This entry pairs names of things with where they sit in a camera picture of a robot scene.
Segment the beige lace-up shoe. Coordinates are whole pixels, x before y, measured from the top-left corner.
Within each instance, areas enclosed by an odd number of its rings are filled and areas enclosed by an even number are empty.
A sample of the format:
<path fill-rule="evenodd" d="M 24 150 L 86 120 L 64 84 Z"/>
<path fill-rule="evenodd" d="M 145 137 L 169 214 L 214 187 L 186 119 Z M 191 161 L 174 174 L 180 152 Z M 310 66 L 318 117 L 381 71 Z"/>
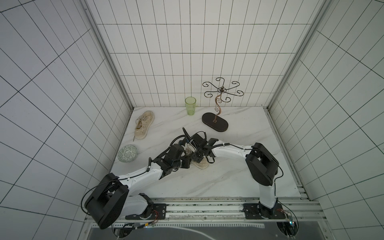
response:
<path fill-rule="evenodd" d="M 146 111 L 136 119 L 134 140 L 142 140 L 147 136 L 154 119 L 155 114 L 152 111 Z"/>

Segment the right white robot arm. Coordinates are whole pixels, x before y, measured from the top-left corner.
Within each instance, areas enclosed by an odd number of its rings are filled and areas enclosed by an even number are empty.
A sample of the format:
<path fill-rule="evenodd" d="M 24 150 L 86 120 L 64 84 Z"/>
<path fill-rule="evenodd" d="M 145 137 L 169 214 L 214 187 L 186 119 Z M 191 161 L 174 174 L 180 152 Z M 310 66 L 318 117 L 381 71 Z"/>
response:
<path fill-rule="evenodd" d="M 261 143 L 241 147 L 225 143 L 218 139 L 207 139 L 198 133 L 190 136 L 183 128 L 185 139 L 194 152 L 187 154 L 187 160 L 194 163 L 214 164 L 216 158 L 223 157 L 241 160 L 246 163 L 252 178 L 259 184 L 260 197 L 257 204 L 244 204 L 243 212 L 248 220 L 285 220 L 294 225 L 293 213 L 285 211 L 283 204 L 276 197 L 276 179 L 279 172 L 283 173 L 277 159 Z"/>

